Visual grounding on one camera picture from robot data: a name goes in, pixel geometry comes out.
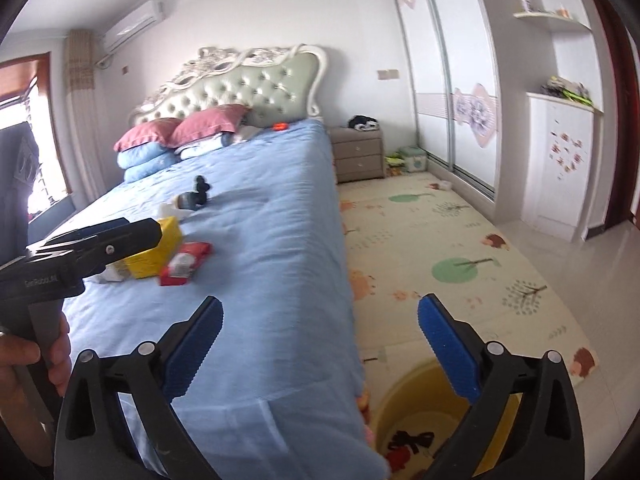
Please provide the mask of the bed with blue sheet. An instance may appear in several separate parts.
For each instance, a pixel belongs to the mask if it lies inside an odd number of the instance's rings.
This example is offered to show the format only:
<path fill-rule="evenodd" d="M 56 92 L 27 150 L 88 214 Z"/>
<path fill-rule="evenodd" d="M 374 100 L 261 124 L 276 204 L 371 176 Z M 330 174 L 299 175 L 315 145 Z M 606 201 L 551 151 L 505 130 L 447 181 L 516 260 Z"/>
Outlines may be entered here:
<path fill-rule="evenodd" d="M 210 186 L 182 224 L 213 255 L 183 286 L 154 278 L 88 282 L 65 301 L 73 352 L 118 356 L 157 340 L 208 296 L 224 324 L 174 409 L 225 479 L 383 479 L 386 461 L 366 438 L 357 400 L 355 339 L 331 142 L 321 122 L 264 130 L 121 184 L 68 222 L 70 229 L 157 215 Z"/>

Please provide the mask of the folded blue quilt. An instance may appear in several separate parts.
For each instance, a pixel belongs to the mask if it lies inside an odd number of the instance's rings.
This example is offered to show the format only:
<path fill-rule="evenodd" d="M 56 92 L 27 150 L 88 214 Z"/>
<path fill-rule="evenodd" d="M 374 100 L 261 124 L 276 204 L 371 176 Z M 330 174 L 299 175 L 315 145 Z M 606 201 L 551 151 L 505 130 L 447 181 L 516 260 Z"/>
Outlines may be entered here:
<path fill-rule="evenodd" d="M 131 183 L 172 166 L 178 162 L 178 156 L 160 142 L 148 142 L 119 152 L 116 162 L 124 170 L 124 181 Z"/>

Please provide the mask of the brown nightstand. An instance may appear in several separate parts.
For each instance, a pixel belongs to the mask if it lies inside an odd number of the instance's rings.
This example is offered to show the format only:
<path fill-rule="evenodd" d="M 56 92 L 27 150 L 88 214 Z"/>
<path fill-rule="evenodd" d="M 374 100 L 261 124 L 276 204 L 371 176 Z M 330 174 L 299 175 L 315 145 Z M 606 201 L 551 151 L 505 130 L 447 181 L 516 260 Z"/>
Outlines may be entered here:
<path fill-rule="evenodd" d="M 335 177 L 338 183 L 385 177 L 383 133 L 329 128 Z"/>

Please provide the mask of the yellow cardboard box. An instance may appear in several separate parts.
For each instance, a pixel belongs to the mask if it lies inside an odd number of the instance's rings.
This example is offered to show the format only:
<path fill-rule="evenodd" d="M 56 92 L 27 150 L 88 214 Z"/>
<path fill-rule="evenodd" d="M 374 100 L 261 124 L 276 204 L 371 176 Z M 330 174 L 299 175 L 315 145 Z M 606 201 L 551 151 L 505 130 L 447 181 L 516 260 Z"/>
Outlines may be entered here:
<path fill-rule="evenodd" d="M 124 266 L 130 278 L 142 280 L 160 274 L 182 243 L 183 236 L 177 217 L 161 218 L 158 223 L 162 230 L 158 244 L 124 259 Z"/>

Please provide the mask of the sliding door wardrobe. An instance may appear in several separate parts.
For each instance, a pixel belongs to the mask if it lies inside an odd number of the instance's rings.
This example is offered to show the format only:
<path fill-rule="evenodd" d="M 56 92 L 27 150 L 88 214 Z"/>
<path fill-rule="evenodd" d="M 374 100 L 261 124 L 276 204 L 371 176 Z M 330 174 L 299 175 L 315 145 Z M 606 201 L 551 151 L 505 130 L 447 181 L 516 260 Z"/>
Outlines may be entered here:
<path fill-rule="evenodd" d="M 428 160 L 495 196 L 499 81 L 483 0 L 395 0 Z"/>

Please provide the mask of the white air conditioner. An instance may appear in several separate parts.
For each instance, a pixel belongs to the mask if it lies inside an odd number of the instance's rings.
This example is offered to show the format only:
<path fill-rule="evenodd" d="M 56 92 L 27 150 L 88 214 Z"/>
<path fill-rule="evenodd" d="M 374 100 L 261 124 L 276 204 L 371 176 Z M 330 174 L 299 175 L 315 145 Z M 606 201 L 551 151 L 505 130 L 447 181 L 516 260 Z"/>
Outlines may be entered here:
<path fill-rule="evenodd" d="M 113 54 L 135 36 L 164 19 L 163 6 L 157 0 L 149 0 L 131 11 L 103 36 L 102 46 L 106 54 Z"/>

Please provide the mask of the green tufted headboard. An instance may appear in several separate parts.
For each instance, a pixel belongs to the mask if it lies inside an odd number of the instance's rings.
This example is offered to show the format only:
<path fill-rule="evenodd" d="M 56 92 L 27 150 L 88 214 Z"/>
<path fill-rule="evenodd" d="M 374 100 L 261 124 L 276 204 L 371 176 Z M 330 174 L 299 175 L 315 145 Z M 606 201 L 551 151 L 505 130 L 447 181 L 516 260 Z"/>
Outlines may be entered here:
<path fill-rule="evenodd" d="M 184 119 L 226 104 L 245 106 L 245 122 L 258 128 L 320 120 L 317 93 L 328 68 L 326 50 L 312 44 L 242 51 L 201 48 L 197 58 L 131 111 L 128 124 Z"/>

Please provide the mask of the brown wooden door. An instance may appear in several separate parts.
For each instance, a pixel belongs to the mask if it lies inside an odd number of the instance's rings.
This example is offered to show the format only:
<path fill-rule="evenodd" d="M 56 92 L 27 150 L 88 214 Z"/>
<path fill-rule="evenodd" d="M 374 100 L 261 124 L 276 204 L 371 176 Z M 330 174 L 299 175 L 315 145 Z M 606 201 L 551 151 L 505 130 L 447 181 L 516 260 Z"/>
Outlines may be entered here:
<path fill-rule="evenodd" d="M 639 171 L 639 83 L 634 49 L 622 19 L 608 0 L 593 0 L 613 67 L 616 105 L 615 165 L 602 231 L 630 221 Z"/>

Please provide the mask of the black toy on bed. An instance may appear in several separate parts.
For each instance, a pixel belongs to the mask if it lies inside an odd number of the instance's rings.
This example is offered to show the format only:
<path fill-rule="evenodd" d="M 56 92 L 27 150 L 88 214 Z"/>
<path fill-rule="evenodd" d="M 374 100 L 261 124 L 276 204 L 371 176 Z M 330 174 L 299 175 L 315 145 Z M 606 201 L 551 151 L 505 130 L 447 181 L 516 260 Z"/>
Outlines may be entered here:
<path fill-rule="evenodd" d="M 175 205 L 182 210 L 198 210 L 207 204 L 209 190 L 210 184 L 206 179 L 197 176 L 194 190 L 179 194 L 175 199 Z"/>

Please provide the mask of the black cloth on nightstand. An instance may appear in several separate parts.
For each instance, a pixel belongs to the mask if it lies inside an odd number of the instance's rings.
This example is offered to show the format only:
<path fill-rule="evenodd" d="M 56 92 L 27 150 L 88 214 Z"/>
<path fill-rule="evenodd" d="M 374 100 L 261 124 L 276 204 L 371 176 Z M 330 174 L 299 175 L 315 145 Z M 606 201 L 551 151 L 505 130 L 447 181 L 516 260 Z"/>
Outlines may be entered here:
<path fill-rule="evenodd" d="M 378 131 L 380 124 L 373 117 L 355 115 L 349 119 L 348 128 L 357 131 Z"/>

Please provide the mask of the patterned play mat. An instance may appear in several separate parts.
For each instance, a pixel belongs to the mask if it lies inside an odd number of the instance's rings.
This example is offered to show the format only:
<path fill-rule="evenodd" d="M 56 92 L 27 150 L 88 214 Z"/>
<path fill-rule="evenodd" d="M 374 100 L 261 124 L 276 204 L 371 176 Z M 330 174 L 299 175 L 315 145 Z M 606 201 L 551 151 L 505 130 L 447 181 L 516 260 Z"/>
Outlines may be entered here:
<path fill-rule="evenodd" d="M 562 354 L 573 384 L 599 360 L 559 295 L 506 237 L 429 174 L 338 186 L 360 356 L 378 405 L 432 359 L 416 308 L 435 294 L 457 320 L 511 352 Z"/>

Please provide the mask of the beige curtain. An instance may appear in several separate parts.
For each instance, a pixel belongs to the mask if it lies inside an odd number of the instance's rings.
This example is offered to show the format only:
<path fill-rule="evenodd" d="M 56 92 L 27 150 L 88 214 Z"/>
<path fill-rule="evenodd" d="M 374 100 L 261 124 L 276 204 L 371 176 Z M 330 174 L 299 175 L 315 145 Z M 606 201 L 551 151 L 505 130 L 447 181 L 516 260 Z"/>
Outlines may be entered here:
<path fill-rule="evenodd" d="M 64 47 L 64 76 L 70 134 L 79 177 L 92 203 L 106 192 L 100 157 L 100 122 L 96 106 L 93 32 L 72 29 Z"/>

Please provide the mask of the white paper packaging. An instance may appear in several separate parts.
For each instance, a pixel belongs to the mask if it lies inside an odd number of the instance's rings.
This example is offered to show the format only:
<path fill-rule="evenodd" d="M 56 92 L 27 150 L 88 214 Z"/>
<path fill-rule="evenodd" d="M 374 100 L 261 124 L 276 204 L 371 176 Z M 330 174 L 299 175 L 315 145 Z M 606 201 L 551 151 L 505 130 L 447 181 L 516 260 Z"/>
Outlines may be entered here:
<path fill-rule="evenodd" d="M 87 278 L 87 281 L 91 283 L 107 284 L 107 283 L 121 283 L 131 278 L 131 273 L 124 260 L 116 261 L 108 264 L 105 269 L 98 273 L 91 275 Z"/>

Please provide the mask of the white tissue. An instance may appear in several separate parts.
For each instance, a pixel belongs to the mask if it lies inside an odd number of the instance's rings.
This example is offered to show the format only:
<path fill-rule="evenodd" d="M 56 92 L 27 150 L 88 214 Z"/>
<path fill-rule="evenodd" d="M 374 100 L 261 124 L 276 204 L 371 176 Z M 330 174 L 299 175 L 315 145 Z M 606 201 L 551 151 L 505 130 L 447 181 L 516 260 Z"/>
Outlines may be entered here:
<path fill-rule="evenodd" d="M 162 203 L 157 207 L 153 218 L 155 220 L 175 218 L 178 222 L 183 222 L 193 214 L 191 209 L 180 209 L 174 203 Z"/>

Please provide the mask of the red snack bag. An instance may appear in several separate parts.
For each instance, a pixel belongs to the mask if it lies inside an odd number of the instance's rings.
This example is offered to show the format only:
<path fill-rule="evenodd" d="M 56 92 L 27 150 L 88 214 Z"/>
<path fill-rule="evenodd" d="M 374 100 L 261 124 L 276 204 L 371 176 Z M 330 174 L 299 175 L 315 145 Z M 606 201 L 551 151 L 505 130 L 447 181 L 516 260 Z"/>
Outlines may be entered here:
<path fill-rule="evenodd" d="M 191 281 L 193 274 L 204 261 L 213 255 L 212 244 L 205 242 L 183 243 L 178 252 L 160 271 L 160 286 L 181 286 Z"/>

